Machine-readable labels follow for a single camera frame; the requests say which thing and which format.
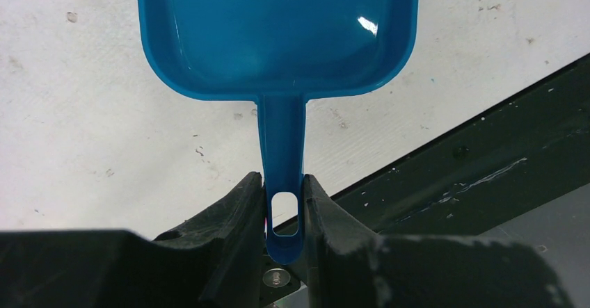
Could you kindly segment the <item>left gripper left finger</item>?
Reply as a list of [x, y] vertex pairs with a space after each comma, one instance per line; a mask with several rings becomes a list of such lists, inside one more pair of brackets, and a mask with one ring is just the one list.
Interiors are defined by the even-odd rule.
[[127, 230], [1, 233], [2, 307], [258, 307], [265, 192], [225, 197], [147, 240]]

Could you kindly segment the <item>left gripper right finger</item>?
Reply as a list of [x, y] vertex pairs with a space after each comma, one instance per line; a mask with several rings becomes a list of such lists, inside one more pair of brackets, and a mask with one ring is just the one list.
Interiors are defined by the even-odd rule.
[[572, 307], [531, 246], [478, 236], [380, 235], [306, 175], [311, 307]]

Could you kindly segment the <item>blue plastic dustpan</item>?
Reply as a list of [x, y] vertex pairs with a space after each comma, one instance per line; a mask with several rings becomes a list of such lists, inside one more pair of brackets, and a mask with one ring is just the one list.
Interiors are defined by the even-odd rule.
[[191, 99], [257, 107], [266, 199], [303, 216], [306, 104], [376, 90], [400, 73], [419, 0], [137, 0], [156, 76]]

